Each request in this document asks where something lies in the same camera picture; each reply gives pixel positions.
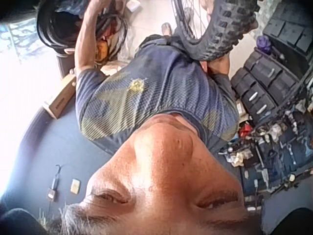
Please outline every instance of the man's hand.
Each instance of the man's hand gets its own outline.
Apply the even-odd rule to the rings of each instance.
[[[207,63],[208,73],[212,74],[229,74],[230,61],[229,53],[225,56]]]

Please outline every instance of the bicycle wheel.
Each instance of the bicycle wheel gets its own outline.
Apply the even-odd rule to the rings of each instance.
[[[199,61],[230,52],[255,23],[258,9],[257,0],[172,0],[172,6],[182,43],[190,57]],[[186,7],[193,11],[190,22]]]

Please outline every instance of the nose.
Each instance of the nose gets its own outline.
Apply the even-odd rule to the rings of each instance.
[[[187,183],[183,181],[192,160],[193,141],[184,131],[156,124],[136,137],[134,150],[136,187],[163,190]]]

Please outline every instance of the wrench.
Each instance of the wrench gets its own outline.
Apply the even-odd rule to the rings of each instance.
[[[289,153],[290,153],[290,156],[291,156],[291,159],[292,159],[292,163],[293,163],[294,165],[296,165],[297,163],[296,163],[296,161],[295,161],[295,158],[294,158],[293,151],[292,151],[292,148],[291,148],[291,144],[290,144],[290,143],[287,144],[287,149],[288,149],[288,151],[289,151]]]

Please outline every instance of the striped shirt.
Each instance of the striped shirt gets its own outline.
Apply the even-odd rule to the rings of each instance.
[[[142,48],[110,77],[83,71],[76,113],[83,135],[111,155],[156,114],[181,114],[213,155],[232,139],[239,121],[228,76],[208,77],[199,62],[167,45]]]

